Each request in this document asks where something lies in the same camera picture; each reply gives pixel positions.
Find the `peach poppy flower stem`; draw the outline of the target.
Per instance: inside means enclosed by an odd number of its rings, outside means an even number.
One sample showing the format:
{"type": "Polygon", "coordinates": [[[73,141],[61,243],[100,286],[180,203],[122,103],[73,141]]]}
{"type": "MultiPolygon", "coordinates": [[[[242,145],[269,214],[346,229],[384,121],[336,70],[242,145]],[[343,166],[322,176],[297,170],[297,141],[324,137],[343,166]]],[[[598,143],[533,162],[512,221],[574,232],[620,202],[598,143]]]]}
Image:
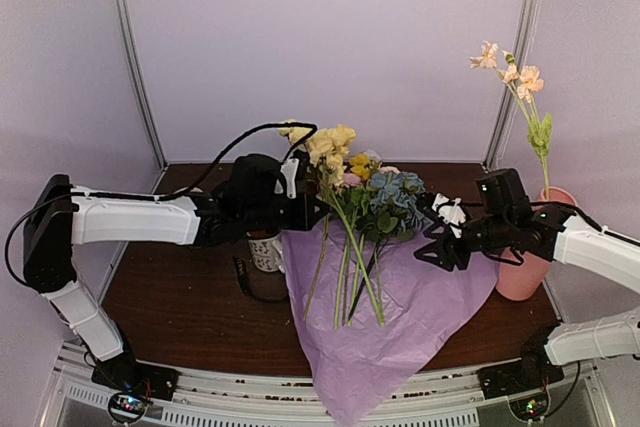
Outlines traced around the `peach poppy flower stem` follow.
{"type": "Polygon", "coordinates": [[[497,43],[483,41],[481,54],[469,59],[470,68],[493,71],[515,100],[527,124],[527,141],[542,168],[544,181],[542,198],[549,200],[551,192],[548,156],[551,146],[553,120],[549,113],[544,116],[540,114],[534,98],[534,94],[543,89],[544,80],[541,78],[538,67],[525,65],[519,68],[515,57],[505,50],[502,50],[505,68],[501,69],[497,61],[498,53],[499,46],[497,43]]]}

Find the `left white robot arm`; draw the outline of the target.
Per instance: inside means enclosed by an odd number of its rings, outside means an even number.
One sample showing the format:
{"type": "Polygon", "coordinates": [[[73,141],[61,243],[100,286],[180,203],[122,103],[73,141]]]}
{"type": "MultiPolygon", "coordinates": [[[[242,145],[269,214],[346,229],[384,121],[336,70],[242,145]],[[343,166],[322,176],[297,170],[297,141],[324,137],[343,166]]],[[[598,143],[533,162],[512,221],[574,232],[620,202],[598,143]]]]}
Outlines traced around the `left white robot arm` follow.
{"type": "Polygon", "coordinates": [[[305,161],[263,154],[238,158],[229,177],[206,193],[195,187],[166,195],[102,192],[55,175],[22,220],[23,281],[63,315],[106,376],[123,391],[144,371],[129,357],[125,337],[79,279],[77,245],[158,242],[214,247],[250,232],[309,231],[329,206],[301,186],[305,161]]]}

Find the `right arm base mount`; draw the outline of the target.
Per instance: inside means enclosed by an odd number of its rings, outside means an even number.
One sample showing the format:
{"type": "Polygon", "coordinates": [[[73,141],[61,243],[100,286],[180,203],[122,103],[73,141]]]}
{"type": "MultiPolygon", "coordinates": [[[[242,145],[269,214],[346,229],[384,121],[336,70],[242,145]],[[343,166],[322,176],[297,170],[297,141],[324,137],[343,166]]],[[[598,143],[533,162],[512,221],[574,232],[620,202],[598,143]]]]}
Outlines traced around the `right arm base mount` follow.
{"type": "Polygon", "coordinates": [[[520,361],[484,367],[477,375],[484,398],[505,397],[511,414],[525,423],[543,420],[551,412],[549,388],[565,378],[561,367],[539,372],[520,361]]]}

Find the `artificial flower bunch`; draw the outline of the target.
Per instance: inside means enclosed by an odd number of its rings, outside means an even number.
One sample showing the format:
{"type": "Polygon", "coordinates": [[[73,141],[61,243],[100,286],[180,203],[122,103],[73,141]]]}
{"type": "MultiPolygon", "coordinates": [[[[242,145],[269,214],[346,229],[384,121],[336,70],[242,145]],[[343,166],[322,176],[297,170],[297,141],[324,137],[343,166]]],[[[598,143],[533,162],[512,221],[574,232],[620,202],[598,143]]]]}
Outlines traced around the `artificial flower bunch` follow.
{"type": "Polygon", "coordinates": [[[417,173],[388,165],[373,151],[347,161],[343,183],[333,194],[346,230],[336,326],[352,324],[364,295],[369,296],[378,323],[384,324],[381,256],[389,242],[407,242],[426,225],[426,216],[417,207],[425,192],[417,173]]]}

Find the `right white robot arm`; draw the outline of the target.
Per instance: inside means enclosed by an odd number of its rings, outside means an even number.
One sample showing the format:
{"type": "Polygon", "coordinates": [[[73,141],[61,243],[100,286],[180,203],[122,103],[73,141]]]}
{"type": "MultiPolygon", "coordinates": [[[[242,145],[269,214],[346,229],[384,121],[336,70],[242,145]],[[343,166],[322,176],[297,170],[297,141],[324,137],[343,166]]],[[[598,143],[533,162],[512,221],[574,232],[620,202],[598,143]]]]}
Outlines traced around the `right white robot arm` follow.
{"type": "MultiPolygon", "coordinates": [[[[424,233],[429,240],[414,252],[418,260],[448,272],[467,268],[470,256],[480,252],[495,259],[495,251],[509,249],[518,266],[530,253],[549,262],[595,273],[635,293],[639,291],[639,242],[603,227],[581,209],[560,202],[540,202],[537,208],[506,207],[483,217],[454,223],[440,207],[434,224],[424,233]]],[[[582,323],[560,323],[533,350],[513,366],[519,387],[535,387],[551,371],[594,358],[639,356],[639,309],[582,323]]]]}

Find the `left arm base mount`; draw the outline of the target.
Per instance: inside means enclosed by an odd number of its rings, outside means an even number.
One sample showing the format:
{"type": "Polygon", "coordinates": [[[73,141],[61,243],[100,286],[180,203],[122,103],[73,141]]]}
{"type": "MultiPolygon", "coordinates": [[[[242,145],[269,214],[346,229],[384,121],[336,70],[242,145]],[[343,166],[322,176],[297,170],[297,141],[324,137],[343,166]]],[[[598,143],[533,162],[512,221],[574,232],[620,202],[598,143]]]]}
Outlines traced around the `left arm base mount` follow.
{"type": "Polygon", "coordinates": [[[133,424],[160,409],[159,401],[171,401],[177,388],[179,373],[168,367],[141,364],[132,380],[116,380],[98,367],[91,381],[108,387],[113,393],[107,400],[107,413],[117,424],[133,424]]]}

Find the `pale yellow rose stem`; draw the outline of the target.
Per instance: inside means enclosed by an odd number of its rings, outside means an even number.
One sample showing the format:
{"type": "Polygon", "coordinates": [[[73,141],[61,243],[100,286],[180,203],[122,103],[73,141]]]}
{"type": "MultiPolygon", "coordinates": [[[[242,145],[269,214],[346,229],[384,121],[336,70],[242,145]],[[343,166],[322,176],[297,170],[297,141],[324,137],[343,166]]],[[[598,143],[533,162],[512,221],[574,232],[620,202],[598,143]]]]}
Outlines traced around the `pale yellow rose stem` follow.
{"type": "Polygon", "coordinates": [[[293,119],[286,120],[284,126],[280,127],[278,131],[282,137],[288,140],[290,154],[300,151],[308,155],[310,166],[307,168],[307,173],[309,174],[308,179],[311,183],[311,189],[315,192],[316,197],[327,204],[330,209],[330,213],[322,221],[320,253],[305,304],[304,319],[307,319],[310,313],[312,301],[325,264],[331,216],[339,219],[346,234],[345,246],[343,247],[337,274],[337,289],[334,296],[333,328],[337,330],[341,325],[341,308],[348,282],[348,265],[351,253],[354,250],[353,245],[355,244],[353,241],[354,227],[347,215],[346,208],[340,204],[339,195],[348,189],[345,181],[347,174],[345,160],[349,154],[349,146],[356,137],[356,132],[344,124],[339,124],[333,128],[314,130],[311,127],[303,127],[300,122],[293,119]]]}

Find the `purple tissue paper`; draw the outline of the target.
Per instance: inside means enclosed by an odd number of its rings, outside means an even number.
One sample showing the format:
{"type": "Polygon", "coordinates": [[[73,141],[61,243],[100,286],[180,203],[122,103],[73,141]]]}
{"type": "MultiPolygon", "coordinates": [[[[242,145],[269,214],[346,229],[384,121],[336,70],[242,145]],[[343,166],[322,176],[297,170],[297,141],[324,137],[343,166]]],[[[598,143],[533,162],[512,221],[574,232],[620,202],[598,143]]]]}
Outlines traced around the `purple tissue paper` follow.
{"type": "Polygon", "coordinates": [[[282,235],[284,271],[299,342],[317,396],[339,426],[354,426],[428,364],[483,306],[498,266],[474,254],[466,270],[447,272],[417,260],[422,236],[391,242],[380,266],[384,324],[367,295],[350,326],[333,328],[337,274],[346,234],[329,227],[325,264],[307,319],[304,309],[321,246],[322,227],[282,235]]]}

